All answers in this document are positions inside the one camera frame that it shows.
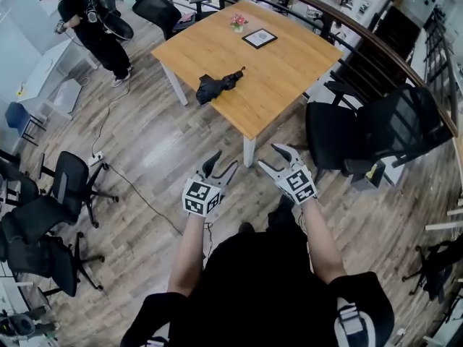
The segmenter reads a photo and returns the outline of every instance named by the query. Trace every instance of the white sneaker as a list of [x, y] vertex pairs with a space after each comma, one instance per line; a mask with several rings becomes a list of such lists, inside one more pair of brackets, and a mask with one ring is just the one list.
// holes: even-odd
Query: white sneaker
[[127, 73], [127, 76], [124, 78], [119, 78], [119, 79], [115, 78], [111, 86], [118, 87], [120, 84], [122, 84], [124, 81], [128, 80], [129, 78], [130, 78], [130, 72]]

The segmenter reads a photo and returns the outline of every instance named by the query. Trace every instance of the flower vase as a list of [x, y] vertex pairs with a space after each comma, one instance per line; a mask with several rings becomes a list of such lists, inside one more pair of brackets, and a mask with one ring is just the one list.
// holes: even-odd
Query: flower vase
[[245, 26], [243, 25], [233, 25], [233, 31], [236, 33], [243, 32], [243, 28], [245, 28]]

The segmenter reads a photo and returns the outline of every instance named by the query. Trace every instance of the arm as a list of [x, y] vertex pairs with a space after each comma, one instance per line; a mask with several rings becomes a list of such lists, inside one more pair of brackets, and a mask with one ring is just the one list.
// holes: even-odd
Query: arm
[[302, 204], [313, 272], [326, 284], [347, 275], [341, 252], [336, 246], [318, 203], [310, 198]]
[[64, 23], [63, 27], [65, 28], [74, 28], [80, 24], [80, 17], [76, 14], [66, 23]]
[[203, 271], [204, 217], [190, 214], [169, 278], [168, 292], [188, 297]]

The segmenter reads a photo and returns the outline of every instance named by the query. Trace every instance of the black sleeve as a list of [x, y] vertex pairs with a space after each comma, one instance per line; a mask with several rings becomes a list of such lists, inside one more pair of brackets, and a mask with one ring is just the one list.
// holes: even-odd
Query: black sleeve
[[336, 297], [355, 303], [375, 325], [376, 345], [384, 346], [394, 329], [394, 311], [375, 273], [341, 276], [328, 286]]
[[151, 294], [145, 298], [132, 326], [124, 334], [121, 347], [140, 347], [175, 314], [182, 312], [187, 297], [178, 293]]
[[58, 12], [64, 23], [71, 20], [75, 15], [81, 15], [78, 4], [74, 0], [62, 0], [58, 3]]

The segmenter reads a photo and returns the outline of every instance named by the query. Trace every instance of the black umbrella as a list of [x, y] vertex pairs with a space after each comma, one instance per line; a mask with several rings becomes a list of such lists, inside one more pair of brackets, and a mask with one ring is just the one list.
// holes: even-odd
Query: black umbrella
[[222, 90], [231, 90], [236, 86], [237, 81], [243, 77], [243, 69], [245, 69], [245, 67], [242, 67], [238, 72], [225, 76], [222, 80], [215, 80], [208, 74], [200, 77], [200, 87], [196, 92], [197, 101], [203, 105], [217, 98]]

